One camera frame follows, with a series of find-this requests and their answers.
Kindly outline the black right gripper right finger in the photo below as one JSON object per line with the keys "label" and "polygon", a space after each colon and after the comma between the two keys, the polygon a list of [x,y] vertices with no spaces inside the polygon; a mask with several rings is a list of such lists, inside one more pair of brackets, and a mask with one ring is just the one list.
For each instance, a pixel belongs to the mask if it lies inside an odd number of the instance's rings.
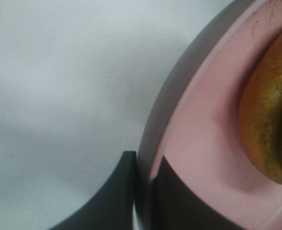
{"label": "black right gripper right finger", "polygon": [[232,223],[199,199],[162,158],[154,180],[152,230],[231,230]]}

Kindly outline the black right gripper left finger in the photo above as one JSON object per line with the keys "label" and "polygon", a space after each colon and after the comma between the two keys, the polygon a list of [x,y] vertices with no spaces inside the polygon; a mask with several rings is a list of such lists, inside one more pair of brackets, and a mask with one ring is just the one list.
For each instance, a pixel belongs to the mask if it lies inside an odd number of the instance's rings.
{"label": "black right gripper left finger", "polygon": [[131,230],[136,152],[124,151],[100,190],[53,230]]}

